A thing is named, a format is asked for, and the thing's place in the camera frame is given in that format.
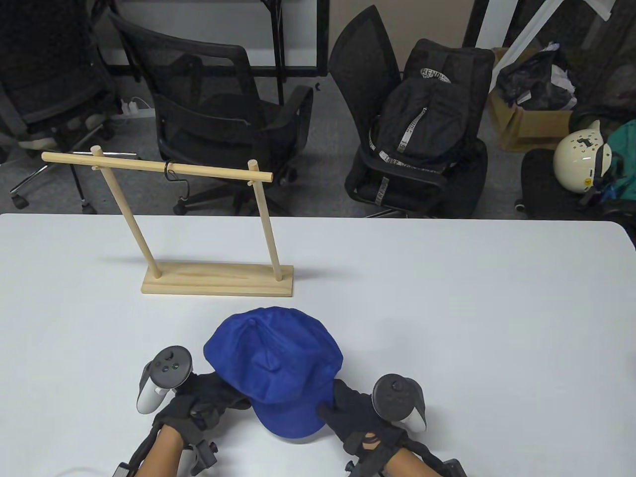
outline mesh chair back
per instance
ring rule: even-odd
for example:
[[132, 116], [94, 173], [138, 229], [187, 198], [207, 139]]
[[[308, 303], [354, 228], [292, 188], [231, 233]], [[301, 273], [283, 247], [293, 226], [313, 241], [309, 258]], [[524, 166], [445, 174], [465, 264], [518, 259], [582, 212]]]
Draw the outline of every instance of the mesh chair back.
[[90, 53], [82, 0], [0, 2], [0, 114], [26, 123], [49, 119], [104, 87]]
[[155, 100], [160, 141], [176, 130], [221, 142], [253, 142], [266, 126], [247, 53], [241, 46], [171, 37], [111, 20]]
[[367, 144], [371, 122], [401, 79], [389, 35], [375, 6], [360, 13], [340, 34], [331, 52], [329, 71], [356, 122], [360, 141]]

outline white helmet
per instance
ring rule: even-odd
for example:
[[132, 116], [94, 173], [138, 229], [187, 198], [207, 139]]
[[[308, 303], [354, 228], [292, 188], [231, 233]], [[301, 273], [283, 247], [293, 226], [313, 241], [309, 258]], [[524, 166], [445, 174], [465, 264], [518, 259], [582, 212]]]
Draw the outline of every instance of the white helmet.
[[585, 194], [609, 170], [612, 149], [600, 134], [600, 121], [565, 137], [556, 147], [555, 176], [571, 192]]

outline power strip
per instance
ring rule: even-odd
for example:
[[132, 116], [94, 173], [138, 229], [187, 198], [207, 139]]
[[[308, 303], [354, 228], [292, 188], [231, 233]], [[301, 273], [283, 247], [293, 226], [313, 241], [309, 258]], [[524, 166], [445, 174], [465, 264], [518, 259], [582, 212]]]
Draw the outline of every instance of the power strip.
[[121, 101], [121, 110], [123, 114], [117, 114], [115, 116], [110, 116], [112, 120], [127, 120], [127, 119], [142, 119], [142, 118], [154, 118], [155, 117], [155, 109], [152, 107], [147, 107], [145, 109], [139, 109], [137, 103], [135, 101], [130, 101], [129, 103], [125, 103], [123, 100]]

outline black backpack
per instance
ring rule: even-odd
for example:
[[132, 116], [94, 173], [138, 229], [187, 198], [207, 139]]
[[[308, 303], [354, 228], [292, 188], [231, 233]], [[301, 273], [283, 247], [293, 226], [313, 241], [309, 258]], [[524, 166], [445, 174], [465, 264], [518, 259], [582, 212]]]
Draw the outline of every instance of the black backpack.
[[468, 102], [468, 91], [459, 85], [407, 78], [384, 102], [369, 146], [391, 164], [417, 169], [453, 164], [464, 145]]
[[456, 164], [477, 138], [494, 61], [490, 50], [418, 41], [404, 80], [371, 126], [371, 150], [387, 163], [417, 169], [441, 172]]
[[482, 48], [449, 48], [421, 39], [411, 51], [404, 67], [404, 78], [446, 79], [469, 92], [466, 135], [477, 138], [481, 114], [490, 90], [495, 54]]

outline gray carpet floor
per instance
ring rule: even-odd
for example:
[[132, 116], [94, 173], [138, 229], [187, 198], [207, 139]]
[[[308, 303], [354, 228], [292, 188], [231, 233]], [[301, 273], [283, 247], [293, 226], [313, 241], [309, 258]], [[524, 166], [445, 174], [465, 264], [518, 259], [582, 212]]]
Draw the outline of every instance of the gray carpet floor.
[[[145, 84], [137, 84], [132, 78], [117, 78], [124, 98], [138, 96], [151, 102]], [[315, 92], [311, 129], [305, 150], [293, 160], [298, 170], [298, 180], [272, 190], [268, 195], [295, 216], [363, 217], [380, 209], [360, 204], [347, 196], [344, 180], [349, 172], [354, 153], [359, 144], [356, 128], [347, 105], [330, 78], [290, 78], [285, 84], [286, 97], [296, 85], [320, 83]], [[257, 78], [262, 99], [276, 101], [276, 82], [273, 78]], [[100, 144], [104, 151], [136, 152], [147, 160], [161, 160], [156, 145], [154, 119], [117, 121], [116, 136]], [[474, 214], [482, 219], [520, 219], [515, 212], [515, 200], [521, 197], [520, 168], [523, 155], [501, 151], [497, 146], [497, 133], [484, 112], [480, 137], [488, 146], [488, 177], [481, 200]], [[86, 145], [85, 150], [93, 144]], [[19, 148], [14, 148], [10, 159], [0, 166], [0, 214], [7, 212], [77, 214], [80, 201], [73, 184], [70, 168], [59, 165], [36, 178], [20, 194], [30, 205], [18, 211], [11, 202], [8, 191], [42, 162], [28, 158]], [[89, 167], [78, 167], [78, 174], [85, 193], [99, 214], [119, 214], [104, 179]], [[118, 170], [130, 207], [135, 214], [172, 214], [177, 199], [185, 194], [184, 184], [168, 183], [161, 174]], [[211, 180], [190, 179], [192, 193], [211, 186]], [[192, 214], [227, 215], [232, 213], [232, 200], [218, 200], [214, 208]]]

